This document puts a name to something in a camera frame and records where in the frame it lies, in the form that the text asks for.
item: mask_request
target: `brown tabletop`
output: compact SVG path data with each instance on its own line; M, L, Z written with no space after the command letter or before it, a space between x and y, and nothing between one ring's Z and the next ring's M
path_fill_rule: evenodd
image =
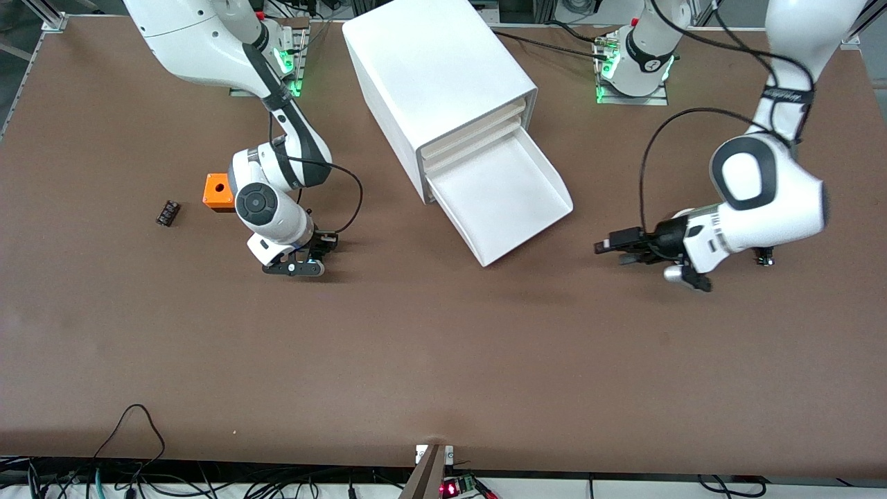
M801 146L830 226L772 268L729 258L700 295L592 245L637 225L659 123L752 113L764 70L685 40L670 106L600 106L588 59L505 44L573 213L481 268L421 204L332 25L299 102L366 198L305 281L263 274L236 216L200 202L267 139L257 99L169 75L126 18L47 35L0 144L0 454L91 455L142 402L170 458L409 465L436 439L479 469L887 478L887 132L859 53L826 68ZM708 161L745 129L681 120L649 165L651 222L716 202ZM172 228L154 223L167 199ZM334 172L302 204L333 227L356 200ZM141 416L107 449L154 452Z

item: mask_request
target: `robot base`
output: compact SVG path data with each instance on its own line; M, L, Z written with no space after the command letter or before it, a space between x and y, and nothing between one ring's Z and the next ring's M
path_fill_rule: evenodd
M604 50L593 46L593 53L607 55ZM665 83L660 83L653 93L644 97L632 97L616 90L612 83L601 77L604 61L594 60L594 88L596 90L598 104L626 104L630 106L668 106L668 93Z
M275 64L280 66L284 73L281 77L294 97L302 94L302 79L305 77L305 58L308 55L308 42L310 40L310 26L306 28L281 27L280 37L283 40L282 52ZM254 97L253 94L241 89L228 89L231 97Z
M338 234L315 231L308 244L286 255L282 260L263 265L262 271L290 277L319 277L326 271L324 256L335 250L338 244Z

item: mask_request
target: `metal frame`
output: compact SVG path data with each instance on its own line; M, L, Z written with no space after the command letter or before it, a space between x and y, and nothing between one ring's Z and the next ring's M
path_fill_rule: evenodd
M3 33L0 33L0 51L10 53L19 59L31 60L31 52L23 51L13 45L12 42L6 39Z
M711 19L713 11L710 0L690 0L690 17L693 18L693 26L704 26ZM700 20L705 20L705 22L700 25Z
M866 28L881 17L884 11L887 11L887 0L869 0L865 8L862 9L860 16L856 19L856 22L851 26L850 34L847 38L853 38L865 31Z
M19 104L21 91L25 88L25 82L27 81L27 77L31 74L31 69L34 67L34 63L37 60L37 53L40 51L40 46L43 45L43 38L45 36L45 31L40 34L40 39L37 40L37 46L34 47L34 53L31 54L30 62L28 62L27 64L27 69L25 69L25 76L21 79L19 89L15 92L15 97L12 98L12 106L9 108L9 113L6 115L6 118L3 121L3 128L0 128L0 141L3 141L3 137L6 134L6 128L9 126L9 121L12 119L12 113L15 112L15 107Z
M438 499L444 483L445 447L441 444L429 445L422 455L419 465L410 474L404 490L398 499Z
M61 31L67 24L67 16L64 12L55 8L50 0L21 0L37 17L43 20L43 31Z

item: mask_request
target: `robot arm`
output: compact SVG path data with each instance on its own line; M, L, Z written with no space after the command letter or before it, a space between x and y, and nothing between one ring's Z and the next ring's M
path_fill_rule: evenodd
M674 265L664 271L667 281L711 291L705 274L731 254L751 248L760 265L771 265L774 246L821 232L828 222L825 186L797 163L787 143L793 145L803 128L811 80L819 78L864 3L771 0L766 17L771 52L799 61L810 75L772 60L774 75L754 118L772 131L752 126L711 157L711 181L723 202L683 210L651 234L640 227L611 233L595 245L595 253L624 251L623 264L669 261Z
M672 24L682 29L690 25L690 5L687 0L659 0L663 14ZM644 10L637 22L619 28L607 35L604 53L609 63L601 77L616 90L632 97L653 93L668 74L674 61L674 49L681 34L671 29L656 13L650 0L645 0Z
M328 234L315 237L308 214L286 194L326 181L333 158L281 80L285 69L276 64L279 54L274 52L281 50L276 45L280 26L273 20L260 22L247 0L124 3L151 52L170 73L255 94L286 133L235 154L228 172L237 214L255 232L247 245L256 258L267 267L318 237L329 240ZM307 270L319 274L323 266L309 265Z

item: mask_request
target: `orange block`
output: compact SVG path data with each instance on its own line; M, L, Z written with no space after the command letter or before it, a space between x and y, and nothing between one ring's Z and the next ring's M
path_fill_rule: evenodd
M228 185L227 173L210 173L203 187L203 204L220 213L234 212L234 194Z

